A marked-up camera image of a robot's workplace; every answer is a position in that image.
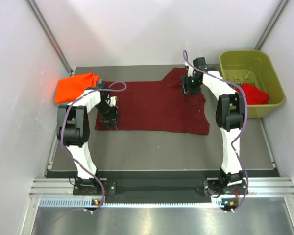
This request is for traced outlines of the dark red t-shirt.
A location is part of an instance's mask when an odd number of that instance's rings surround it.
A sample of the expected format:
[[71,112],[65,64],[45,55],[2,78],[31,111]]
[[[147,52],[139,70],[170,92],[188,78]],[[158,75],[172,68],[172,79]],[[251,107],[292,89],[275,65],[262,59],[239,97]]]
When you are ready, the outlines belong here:
[[173,68],[161,81],[128,82],[113,85],[117,92],[118,130],[168,131],[208,135],[202,93],[182,95],[185,68]]

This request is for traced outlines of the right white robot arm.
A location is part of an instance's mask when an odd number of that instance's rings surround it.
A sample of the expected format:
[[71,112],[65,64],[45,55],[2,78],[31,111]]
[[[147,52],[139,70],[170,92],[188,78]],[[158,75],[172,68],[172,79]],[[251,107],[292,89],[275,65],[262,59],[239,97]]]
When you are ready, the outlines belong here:
[[233,82],[223,79],[215,68],[199,57],[189,62],[183,53],[188,72],[182,77],[182,94],[195,95],[206,86],[217,99],[215,120],[222,135],[223,160],[217,182],[206,186],[206,193],[213,197],[235,192],[246,187],[240,159],[240,138],[246,125],[246,97],[242,89]]

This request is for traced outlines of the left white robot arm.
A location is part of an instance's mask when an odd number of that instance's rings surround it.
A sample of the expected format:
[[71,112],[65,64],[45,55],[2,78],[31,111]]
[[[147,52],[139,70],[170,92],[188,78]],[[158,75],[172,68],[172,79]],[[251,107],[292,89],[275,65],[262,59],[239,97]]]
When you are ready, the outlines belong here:
[[96,85],[87,87],[76,100],[62,104],[57,112],[57,138],[62,150],[74,161],[77,168],[74,195],[98,195],[103,184],[93,163],[88,147],[90,125],[88,113],[96,108],[99,122],[109,129],[118,128],[117,97],[111,96],[112,86],[100,79]]

